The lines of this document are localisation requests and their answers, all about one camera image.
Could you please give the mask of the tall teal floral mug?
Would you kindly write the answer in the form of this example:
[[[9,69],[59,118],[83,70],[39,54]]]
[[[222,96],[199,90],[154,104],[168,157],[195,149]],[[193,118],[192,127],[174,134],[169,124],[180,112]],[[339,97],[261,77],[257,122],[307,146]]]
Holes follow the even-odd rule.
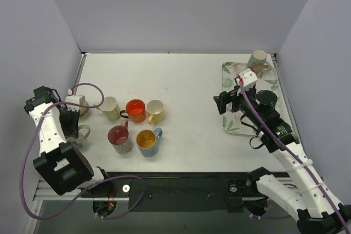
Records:
[[[267,61],[267,53],[263,50],[255,50],[252,52],[246,67],[254,72],[258,79],[262,79],[263,76],[272,69],[272,65]]]

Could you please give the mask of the beige round mug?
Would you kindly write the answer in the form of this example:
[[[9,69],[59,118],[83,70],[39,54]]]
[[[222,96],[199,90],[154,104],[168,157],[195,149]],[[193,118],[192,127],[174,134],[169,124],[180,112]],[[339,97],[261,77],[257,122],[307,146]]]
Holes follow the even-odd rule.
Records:
[[[78,104],[80,105],[80,119],[85,118],[89,114],[89,103],[86,101],[86,98],[84,95],[79,96],[79,102]]]

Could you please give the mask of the pink patterned mug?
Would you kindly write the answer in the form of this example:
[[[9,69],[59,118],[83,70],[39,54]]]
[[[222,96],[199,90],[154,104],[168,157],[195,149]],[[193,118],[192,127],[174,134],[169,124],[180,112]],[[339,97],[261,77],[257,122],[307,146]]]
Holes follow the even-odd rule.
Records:
[[[129,153],[133,148],[133,141],[129,137],[128,121],[124,120],[120,125],[112,127],[107,139],[117,153],[121,155]]]

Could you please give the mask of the light green mug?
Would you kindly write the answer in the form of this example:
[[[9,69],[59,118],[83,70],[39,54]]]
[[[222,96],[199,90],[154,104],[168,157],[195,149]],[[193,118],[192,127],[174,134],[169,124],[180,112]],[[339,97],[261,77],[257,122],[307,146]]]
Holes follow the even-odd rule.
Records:
[[[120,118],[120,107],[116,98],[113,96],[107,96],[104,98],[104,102],[97,107],[109,120],[115,121]]]

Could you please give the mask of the blue glazed mug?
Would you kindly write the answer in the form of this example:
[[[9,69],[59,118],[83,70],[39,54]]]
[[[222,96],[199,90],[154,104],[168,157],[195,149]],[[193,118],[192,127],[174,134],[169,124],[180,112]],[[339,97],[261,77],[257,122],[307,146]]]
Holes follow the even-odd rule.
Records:
[[[162,138],[163,130],[156,128],[155,130],[142,130],[136,137],[136,143],[140,153],[144,157],[152,157],[158,152],[158,145]]]

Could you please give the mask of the orange mug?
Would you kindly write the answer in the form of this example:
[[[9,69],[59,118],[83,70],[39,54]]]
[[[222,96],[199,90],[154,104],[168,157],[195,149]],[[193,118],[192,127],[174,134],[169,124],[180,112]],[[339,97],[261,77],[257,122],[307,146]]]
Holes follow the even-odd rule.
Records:
[[[146,119],[145,104],[140,99],[133,99],[126,104],[126,108],[120,111],[120,116],[130,119],[134,123],[141,123]]]

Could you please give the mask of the tall seahorse mug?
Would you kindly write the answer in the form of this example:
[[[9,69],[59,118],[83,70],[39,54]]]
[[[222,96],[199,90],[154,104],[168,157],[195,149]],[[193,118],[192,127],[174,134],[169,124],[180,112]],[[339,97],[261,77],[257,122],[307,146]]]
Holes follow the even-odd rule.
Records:
[[[87,138],[91,132],[90,126],[86,124],[81,124],[78,126],[78,138],[72,136],[67,136],[66,141],[73,144],[80,152],[85,152],[88,150],[90,143]]]

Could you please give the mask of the yellow mug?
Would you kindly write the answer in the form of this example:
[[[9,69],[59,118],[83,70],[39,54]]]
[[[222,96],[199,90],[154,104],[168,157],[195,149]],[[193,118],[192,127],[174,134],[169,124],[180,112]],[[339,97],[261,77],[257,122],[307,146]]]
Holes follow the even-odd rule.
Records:
[[[149,115],[148,123],[156,124],[164,119],[165,111],[164,104],[160,100],[151,100],[146,106],[147,113]]]

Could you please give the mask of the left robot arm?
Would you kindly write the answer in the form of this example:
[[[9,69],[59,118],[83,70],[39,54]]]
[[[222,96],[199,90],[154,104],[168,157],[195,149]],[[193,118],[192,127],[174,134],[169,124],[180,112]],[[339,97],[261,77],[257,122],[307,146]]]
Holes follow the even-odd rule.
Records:
[[[82,109],[89,109],[83,95],[69,91],[65,101],[55,95],[55,89],[41,86],[27,100],[25,112],[32,117],[39,137],[39,156],[33,166],[58,195],[93,186],[100,196],[108,196],[113,183],[107,172],[93,168],[78,146],[78,123]]]

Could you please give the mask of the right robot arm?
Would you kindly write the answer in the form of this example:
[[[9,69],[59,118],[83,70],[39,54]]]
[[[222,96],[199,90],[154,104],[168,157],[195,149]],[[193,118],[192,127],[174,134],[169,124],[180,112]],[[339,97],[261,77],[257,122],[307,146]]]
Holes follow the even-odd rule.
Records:
[[[239,86],[214,96],[219,114],[227,105],[252,122],[256,137],[285,169],[297,188],[294,192],[267,169],[248,174],[245,189],[251,195],[263,194],[295,219],[300,233],[349,233],[350,206],[343,204],[326,186],[303,150],[297,135],[275,109],[278,97],[269,90]]]

